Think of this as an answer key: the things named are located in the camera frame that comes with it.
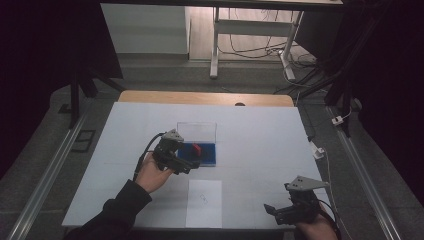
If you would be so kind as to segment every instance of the transparent plastic box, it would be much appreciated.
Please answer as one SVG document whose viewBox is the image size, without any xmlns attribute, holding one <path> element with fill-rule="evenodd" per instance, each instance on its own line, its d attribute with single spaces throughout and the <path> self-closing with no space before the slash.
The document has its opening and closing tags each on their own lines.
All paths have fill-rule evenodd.
<svg viewBox="0 0 424 240">
<path fill-rule="evenodd" d="M 179 122 L 177 131 L 184 138 L 184 147 L 177 156 L 188 161 L 201 161 L 201 167 L 216 166 L 216 123 Z"/>
</svg>

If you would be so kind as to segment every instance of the robotic arm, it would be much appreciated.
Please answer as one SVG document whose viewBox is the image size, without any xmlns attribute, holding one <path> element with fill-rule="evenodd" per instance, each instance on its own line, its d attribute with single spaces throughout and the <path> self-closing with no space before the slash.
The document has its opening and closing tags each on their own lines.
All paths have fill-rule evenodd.
<svg viewBox="0 0 424 240">
<path fill-rule="evenodd" d="M 289 191 L 292 206 L 275 209 L 264 204 L 266 212 L 275 217 L 278 225 L 294 225 L 299 222 L 312 223 L 320 214 L 330 222 L 337 238 L 342 239 L 337 223 L 321 209 L 320 200 L 313 191 L 313 189 L 327 187 L 329 183 L 297 176 L 291 183 L 286 183 L 284 186 Z"/>
</svg>

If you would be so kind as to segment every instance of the metal frame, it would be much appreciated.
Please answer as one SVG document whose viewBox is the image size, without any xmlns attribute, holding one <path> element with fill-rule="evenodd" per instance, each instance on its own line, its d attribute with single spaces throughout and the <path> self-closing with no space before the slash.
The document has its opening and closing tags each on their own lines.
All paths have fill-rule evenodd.
<svg viewBox="0 0 424 240">
<path fill-rule="evenodd" d="M 288 80 L 295 80 L 293 70 L 290 66 L 288 56 L 293 44 L 294 37 L 299 27 L 303 12 L 299 12 L 294 22 L 259 22 L 244 20 L 220 20 L 219 7 L 215 9 L 214 15 L 214 37 L 211 57 L 210 78 L 218 77 L 218 37 L 219 34 L 253 35 L 253 36 L 275 36 L 287 37 L 284 51 L 280 54 Z"/>
<path fill-rule="evenodd" d="M 327 113 L 331 118 L 335 117 L 332 108 L 327 107 Z M 339 136 L 343 148 L 348 155 L 350 163 L 352 164 L 352 168 L 355 171 L 359 182 L 361 183 L 365 195 L 367 196 L 371 207 L 375 211 L 376 217 L 380 222 L 381 229 L 386 235 L 386 238 L 389 240 L 402 239 L 397 230 L 396 224 L 394 223 L 393 218 L 386 207 L 386 204 L 383 202 L 383 199 L 381 199 L 377 187 L 374 185 L 371 176 L 368 174 L 368 171 L 358 151 L 356 150 L 352 139 L 347 137 L 341 128 L 337 129 L 337 135 Z"/>
<path fill-rule="evenodd" d="M 41 207 L 43 206 L 44 200 L 50 192 L 69 151 L 71 150 L 72 144 L 78 135 L 79 130 L 84 124 L 90 107 L 93 103 L 93 99 L 86 98 L 82 104 L 82 114 L 79 120 L 75 123 L 73 129 L 68 130 L 65 138 L 63 139 L 60 147 L 54 154 L 52 160 L 46 168 L 43 176 L 35 187 L 31 197 L 26 203 L 24 209 L 21 212 L 18 220 L 13 226 L 12 231 L 7 237 L 8 240 L 25 239 L 28 235 L 29 230 L 32 227 Z"/>
</svg>

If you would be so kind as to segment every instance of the white bracket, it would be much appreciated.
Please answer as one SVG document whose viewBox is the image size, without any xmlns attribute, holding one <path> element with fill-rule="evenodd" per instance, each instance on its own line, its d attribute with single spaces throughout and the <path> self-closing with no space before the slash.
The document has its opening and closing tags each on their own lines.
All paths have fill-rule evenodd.
<svg viewBox="0 0 424 240">
<path fill-rule="evenodd" d="M 314 155 L 315 159 L 320 159 L 324 157 L 324 149 L 317 148 L 317 146 L 315 146 L 312 141 L 309 142 L 309 145 L 311 145 L 312 155 Z"/>
</svg>

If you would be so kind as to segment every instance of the human hand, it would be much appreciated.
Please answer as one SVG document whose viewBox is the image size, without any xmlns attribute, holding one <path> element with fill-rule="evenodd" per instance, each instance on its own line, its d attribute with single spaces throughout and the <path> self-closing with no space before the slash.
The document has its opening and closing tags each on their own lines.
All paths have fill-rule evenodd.
<svg viewBox="0 0 424 240">
<path fill-rule="evenodd" d="M 317 215 L 312 223 L 296 223 L 296 227 L 302 231 L 308 240 L 337 240 L 337 235 L 330 222 L 321 215 Z"/>
<path fill-rule="evenodd" d="M 172 173 L 174 173 L 172 169 L 161 171 L 153 158 L 153 154 L 149 152 L 141 165 L 135 182 L 146 192 L 152 193 L 159 189 Z"/>
</svg>

